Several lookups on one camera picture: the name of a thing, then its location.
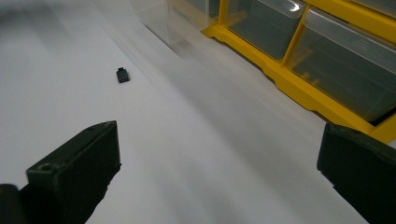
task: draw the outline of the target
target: black block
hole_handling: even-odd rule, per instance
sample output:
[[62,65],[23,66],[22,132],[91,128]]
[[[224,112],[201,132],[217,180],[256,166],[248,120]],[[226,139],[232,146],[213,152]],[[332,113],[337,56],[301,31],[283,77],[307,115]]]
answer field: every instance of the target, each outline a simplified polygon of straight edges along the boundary
[[123,67],[119,68],[119,71],[117,71],[117,78],[119,79],[119,83],[129,81],[128,71]]
[[21,198],[30,223],[85,223],[119,169],[117,122],[85,129],[27,170]]
[[396,223],[396,149],[327,124],[318,169],[368,222]]
[[17,187],[0,185],[0,223],[27,224]]

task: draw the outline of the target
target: white table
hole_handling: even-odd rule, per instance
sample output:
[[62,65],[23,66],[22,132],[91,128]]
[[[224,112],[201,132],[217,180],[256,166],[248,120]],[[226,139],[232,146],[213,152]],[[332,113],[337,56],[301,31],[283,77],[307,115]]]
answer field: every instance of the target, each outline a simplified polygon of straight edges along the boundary
[[235,52],[170,49],[123,0],[37,3],[0,19],[0,183],[115,119],[121,170],[88,223],[365,223],[316,168],[325,122]]

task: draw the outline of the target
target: plastic bin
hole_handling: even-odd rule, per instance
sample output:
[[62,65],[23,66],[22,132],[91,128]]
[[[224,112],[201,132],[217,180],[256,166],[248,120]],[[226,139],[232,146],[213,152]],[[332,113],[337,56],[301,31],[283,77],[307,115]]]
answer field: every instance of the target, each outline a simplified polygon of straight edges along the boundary
[[396,48],[316,8],[288,68],[369,122],[396,107]]
[[299,0],[230,0],[229,29],[281,61],[303,15]]
[[395,0],[351,0],[396,19]]
[[134,12],[151,32],[167,44],[175,44],[216,23],[210,18],[219,0],[131,0]]

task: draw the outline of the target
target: yellow frame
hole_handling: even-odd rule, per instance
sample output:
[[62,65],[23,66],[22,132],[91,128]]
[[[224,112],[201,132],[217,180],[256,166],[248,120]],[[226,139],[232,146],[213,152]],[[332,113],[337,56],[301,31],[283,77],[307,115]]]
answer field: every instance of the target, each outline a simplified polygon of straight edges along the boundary
[[[343,0],[305,0],[305,2],[308,6],[303,17],[311,6],[318,7],[369,33],[378,35],[391,43],[396,43],[396,21],[392,18]],[[301,22],[297,27],[283,61],[279,63],[227,28],[225,24],[227,4],[228,0],[220,0],[219,22],[203,30],[206,36],[226,43],[257,64],[275,82],[278,89],[305,109],[316,111],[333,123],[367,133],[386,144],[396,139],[396,114],[379,125],[373,126],[285,67],[304,29],[304,25]]]

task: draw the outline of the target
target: drawer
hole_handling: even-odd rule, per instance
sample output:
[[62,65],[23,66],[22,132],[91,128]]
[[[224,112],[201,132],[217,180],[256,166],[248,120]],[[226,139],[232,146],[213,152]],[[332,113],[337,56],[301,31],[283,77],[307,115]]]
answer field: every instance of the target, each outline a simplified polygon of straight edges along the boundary
[[229,0],[226,23],[251,45],[281,61],[304,8],[299,0]]
[[376,123],[396,108],[396,48],[316,8],[288,68],[363,119]]
[[395,0],[351,0],[357,4],[369,7],[375,11],[391,16],[396,19]]

